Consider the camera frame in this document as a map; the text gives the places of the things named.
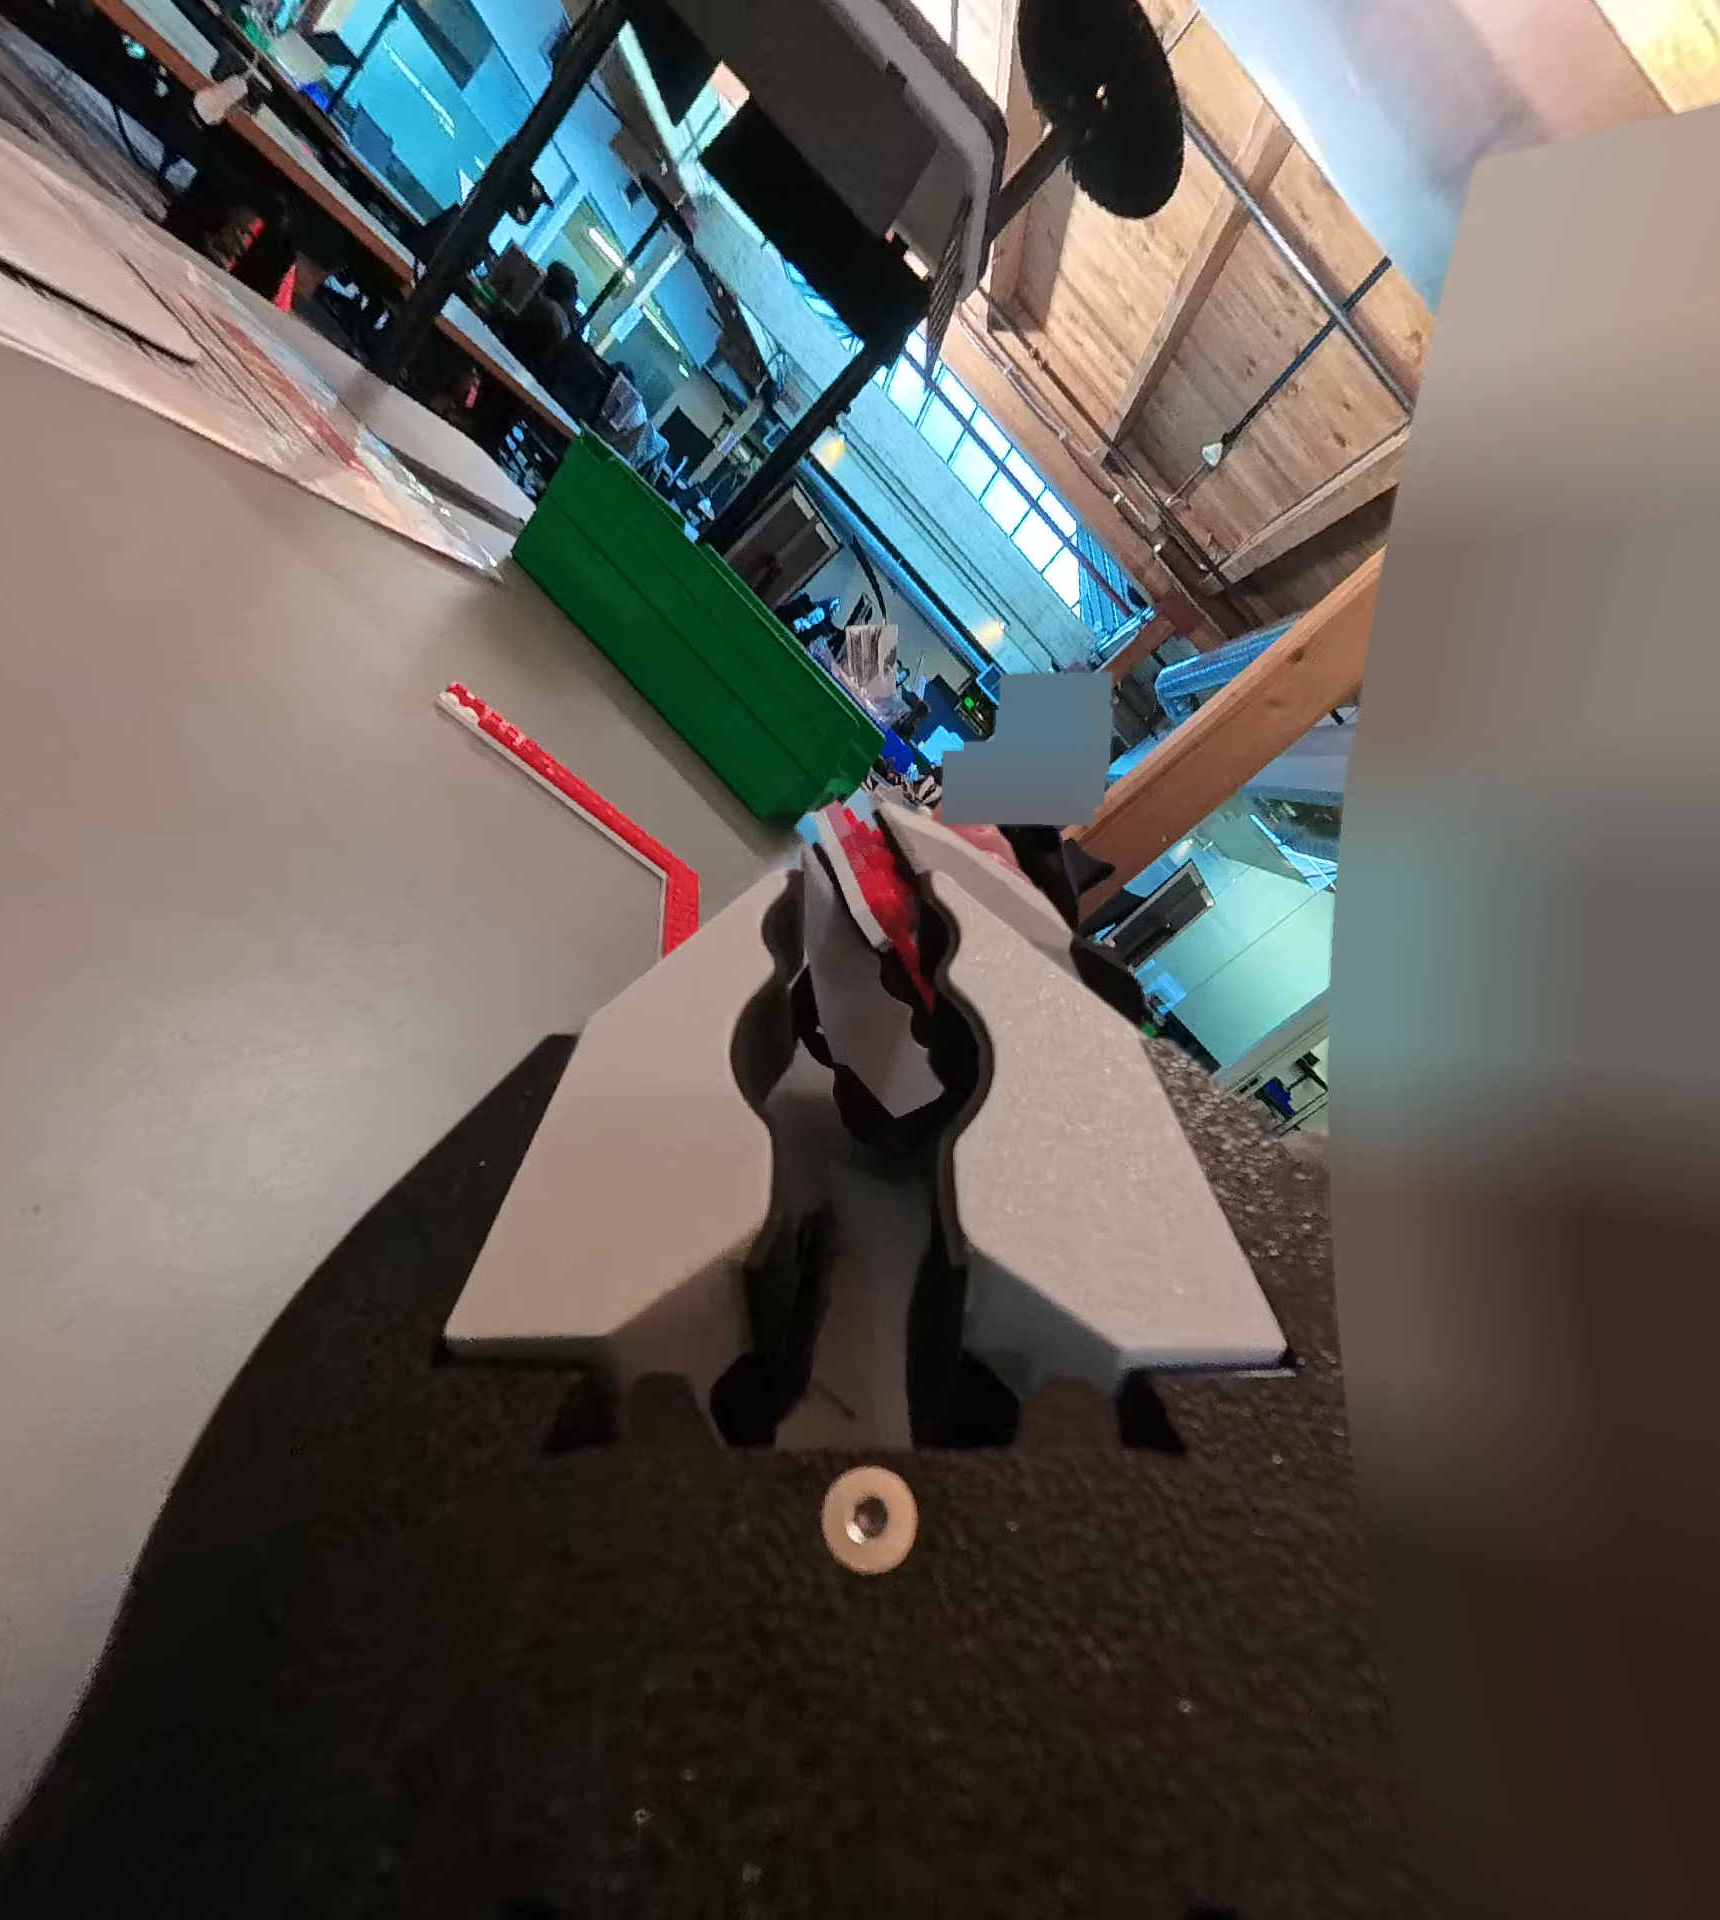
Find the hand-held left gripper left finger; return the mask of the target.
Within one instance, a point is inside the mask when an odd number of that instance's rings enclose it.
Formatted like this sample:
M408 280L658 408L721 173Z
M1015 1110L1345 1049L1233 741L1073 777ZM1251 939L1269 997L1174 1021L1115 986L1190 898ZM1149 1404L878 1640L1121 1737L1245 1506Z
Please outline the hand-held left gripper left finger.
M600 1008L442 1329L467 1363L536 1363L763 1400L816 1265L816 1199L769 1099L798 1053L804 875L779 868Z

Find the green plastic bin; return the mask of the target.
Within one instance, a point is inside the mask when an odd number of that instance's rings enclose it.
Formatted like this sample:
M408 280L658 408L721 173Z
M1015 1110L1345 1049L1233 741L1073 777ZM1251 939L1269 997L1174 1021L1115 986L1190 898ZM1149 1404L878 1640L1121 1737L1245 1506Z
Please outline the green plastic bin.
M874 772L881 726L600 438L567 444L509 558L758 819Z

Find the red and white lego frame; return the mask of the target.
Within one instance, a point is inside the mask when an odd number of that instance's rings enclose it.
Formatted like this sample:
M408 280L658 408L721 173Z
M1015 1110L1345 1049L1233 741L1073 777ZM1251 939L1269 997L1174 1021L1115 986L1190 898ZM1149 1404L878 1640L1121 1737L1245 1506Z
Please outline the red and white lego frame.
M521 777L537 785L655 879L660 956L672 954L700 930L701 881L687 861L539 745L533 736L515 727L506 713L487 706L465 683L444 686L438 691L435 706L444 718L491 756L514 766Z

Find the background wooden desk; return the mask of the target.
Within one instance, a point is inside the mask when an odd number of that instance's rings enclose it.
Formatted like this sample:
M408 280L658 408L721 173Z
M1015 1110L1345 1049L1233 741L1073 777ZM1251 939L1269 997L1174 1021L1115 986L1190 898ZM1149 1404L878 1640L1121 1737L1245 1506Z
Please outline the background wooden desk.
M218 51L192 25L168 24L165 4L94 1L92 10L126 42L142 48L171 84L187 94L189 109L204 128L226 132L242 142L269 164L279 180L296 188L305 203L317 208L350 246L368 254L399 294L415 291L417 259L410 247L328 170L324 158L299 133L271 114L271 107L256 107L248 102L256 65L218 78L214 73ZM563 439L579 433L571 414L528 373L524 361L506 349L464 300L446 297L434 324L446 341L462 349L548 431Z

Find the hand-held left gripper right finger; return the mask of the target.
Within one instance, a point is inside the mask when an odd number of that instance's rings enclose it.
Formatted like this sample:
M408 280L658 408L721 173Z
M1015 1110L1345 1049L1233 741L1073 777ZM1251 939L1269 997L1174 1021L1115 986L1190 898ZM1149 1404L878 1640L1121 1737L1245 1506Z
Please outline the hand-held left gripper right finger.
M1277 1370L1286 1333L1137 1025L956 875L924 891L976 1065L941 1165L967 1355L1015 1395Z

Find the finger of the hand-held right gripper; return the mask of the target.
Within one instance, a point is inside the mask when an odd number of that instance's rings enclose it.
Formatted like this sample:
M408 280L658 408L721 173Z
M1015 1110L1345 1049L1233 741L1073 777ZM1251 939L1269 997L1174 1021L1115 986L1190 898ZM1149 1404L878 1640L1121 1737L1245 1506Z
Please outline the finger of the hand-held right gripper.
M912 1009L881 977L881 954L860 922L820 846L801 851L801 950L818 1029L832 1069L848 1077L893 1122L944 1093Z
M901 797L876 797L872 815L917 878L947 878L1030 944L1071 942L1067 913L1027 875L1002 828L950 828Z

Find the silver spiral ceiling duct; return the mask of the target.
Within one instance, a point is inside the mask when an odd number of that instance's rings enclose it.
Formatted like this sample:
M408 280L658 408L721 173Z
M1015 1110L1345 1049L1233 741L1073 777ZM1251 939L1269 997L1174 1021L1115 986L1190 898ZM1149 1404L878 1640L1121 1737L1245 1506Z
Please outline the silver spiral ceiling duct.
M1154 680L1154 700L1176 726L1183 723L1207 700L1230 686L1277 640L1294 630L1294 619L1276 622L1225 640L1205 651L1161 665Z

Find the white paper sheet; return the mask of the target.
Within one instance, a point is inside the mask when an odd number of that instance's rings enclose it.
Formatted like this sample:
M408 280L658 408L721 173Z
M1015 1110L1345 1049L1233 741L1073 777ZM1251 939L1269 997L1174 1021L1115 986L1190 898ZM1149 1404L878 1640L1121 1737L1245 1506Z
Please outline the white paper sheet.
M209 367L242 376L248 400L296 435L288 474L303 488L465 566L511 558L533 501L457 425L176 241L140 233L116 252Z

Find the red and white lego assembly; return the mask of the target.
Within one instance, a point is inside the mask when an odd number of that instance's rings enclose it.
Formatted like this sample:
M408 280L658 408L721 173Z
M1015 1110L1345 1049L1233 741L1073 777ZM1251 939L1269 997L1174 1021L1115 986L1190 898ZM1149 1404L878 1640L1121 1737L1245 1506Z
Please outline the red and white lego assembly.
M848 803L813 812L816 848L834 889L872 950L881 987L909 1009L927 1014L935 987L921 951L921 899L893 840L872 813Z

